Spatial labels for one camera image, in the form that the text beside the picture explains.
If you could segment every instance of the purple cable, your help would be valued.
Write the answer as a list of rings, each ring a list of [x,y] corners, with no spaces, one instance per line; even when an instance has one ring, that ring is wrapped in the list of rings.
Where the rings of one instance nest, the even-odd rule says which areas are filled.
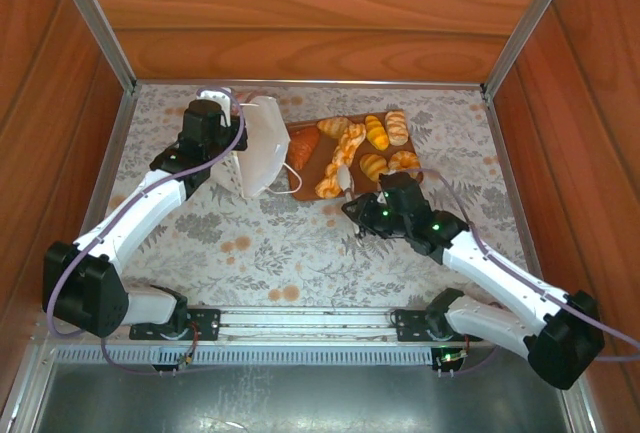
[[[566,303],[563,303],[562,301],[558,300],[556,297],[548,295],[547,292],[543,288],[540,288],[538,285],[536,285],[535,283],[529,281],[527,278],[524,278],[524,277],[520,276],[517,272],[513,271],[508,265],[505,265],[504,263],[502,263],[497,258],[494,258],[493,255],[491,254],[491,252],[487,249],[485,243],[480,238],[480,234],[478,233],[478,229],[476,228],[475,223],[473,223],[469,219],[469,215],[467,214],[467,210],[464,207],[464,204],[462,203],[462,199],[456,193],[456,191],[453,189],[453,187],[449,184],[449,182],[440,174],[439,171],[432,170],[432,169],[429,169],[429,168],[416,168],[416,169],[403,170],[403,171],[406,171],[408,173],[424,172],[424,173],[426,173],[428,175],[435,175],[435,176],[438,177],[438,179],[444,184],[444,186],[453,195],[453,198],[455,199],[456,203],[458,204],[458,208],[460,208],[460,211],[462,212],[462,216],[464,216],[465,221],[469,224],[469,228],[471,229],[471,234],[473,235],[473,239],[475,240],[476,244],[478,245],[478,248],[480,249],[482,254],[486,258],[489,258],[489,260],[494,265],[496,265],[502,271],[507,273],[509,276],[515,278],[519,282],[521,282],[521,283],[525,284],[526,286],[528,286],[529,288],[531,288],[533,291],[535,291],[537,294],[539,294],[543,299],[549,300],[554,305],[556,305],[559,308],[562,308],[563,310],[571,313],[573,316],[575,316],[577,318],[580,318],[585,323],[588,323],[589,325],[594,326],[595,328],[598,328],[599,330],[602,330],[602,331],[604,331],[606,333],[609,333],[610,335],[612,335],[612,336],[614,336],[614,337],[616,337],[616,338],[618,338],[618,339],[630,344],[631,346],[635,347],[637,350],[640,350],[640,341],[638,341],[638,340],[636,340],[634,338],[631,338],[630,336],[625,335],[621,331],[618,331],[615,328],[611,328],[610,326],[607,326],[604,323],[601,323],[598,320],[595,320],[595,319],[591,318],[590,316],[585,315],[581,311],[578,311],[575,308],[573,308],[572,306],[569,306]],[[598,356],[598,357],[596,357],[596,361],[604,361],[604,362],[623,362],[624,363],[624,362],[637,361],[637,360],[640,360],[640,353],[636,353],[635,355],[628,355],[628,356]]]
[[[196,167],[193,167],[193,168],[189,168],[188,170],[185,170],[185,171],[181,171],[180,173],[175,173],[173,175],[169,175],[169,176],[167,176],[165,178],[162,178],[162,179],[156,181],[155,183],[152,183],[151,185],[149,185],[146,188],[144,188],[143,190],[141,190],[137,195],[135,195],[133,198],[131,198],[131,200],[129,200],[122,207],[122,209],[113,217],[113,219],[107,224],[107,226],[104,227],[104,229],[100,232],[100,234],[98,236],[96,236],[91,241],[91,243],[89,243],[87,245],[87,247],[84,250],[82,250],[78,254],[78,256],[76,256],[71,261],[71,263],[69,263],[69,266],[67,266],[67,268],[65,268],[64,272],[62,273],[62,276],[60,276],[60,279],[56,283],[56,286],[53,288],[53,291],[51,292],[51,296],[49,297],[49,302],[47,303],[47,326],[48,326],[49,332],[51,333],[52,336],[54,336],[56,338],[71,338],[71,337],[78,336],[78,335],[84,333],[84,330],[76,330],[76,331],[72,331],[70,333],[61,333],[60,331],[58,331],[58,329],[56,328],[56,325],[53,322],[53,310],[55,308],[55,304],[58,301],[58,296],[60,295],[60,291],[62,291],[62,288],[63,288],[64,284],[69,279],[69,276],[71,276],[71,273],[73,272],[73,270],[80,264],[80,262],[89,254],[89,252],[93,248],[95,248],[97,245],[99,245],[100,243],[102,243],[104,241],[103,237],[106,236],[107,234],[109,234],[109,232],[115,228],[115,226],[127,214],[127,212],[129,212],[129,210],[131,210],[131,208],[133,208],[133,206],[138,201],[140,201],[142,198],[147,196],[149,193],[151,193],[153,190],[155,190],[159,186],[164,185],[165,183],[167,183],[169,181],[178,180],[180,178],[184,178],[185,176],[189,176],[189,175],[191,175],[193,173],[197,173],[197,172],[205,170],[207,168],[211,168],[213,165],[215,165],[216,163],[221,161],[225,156],[227,156],[227,154],[229,154],[233,150],[233,148],[238,144],[238,142],[240,141],[240,138],[242,137],[242,133],[243,133],[243,130],[244,130],[244,114],[243,114],[243,111],[242,111],[242,106],[240,105],[238,100],[235,98],[235,96],[233,96],[231,93],[229,93],[228,91],[226,91],[226,90],[224,90],[222,88],[218,88],[217,86],[200,88],[197,91],[196,96],[199,96],[203,91],[207,91],[207,90],[209,90],[209,91],[211,91],[211,90],[217,91],[219,93],[223,93],[224,95],[228,96],[229,100],[231,101],[231,104],[238,109],[238,116],[240,118],[240,127],[238,128],[238,133],[236,134],[235,138],[233,139],[231,144],[222,153],[220,153],[218,156],[216,156],[214,159],[212,159],[212,160],[210,160],[210,161],[208,161],[206,163],[203,163],[202,165],[199,165],[199,166],[196,166]]]

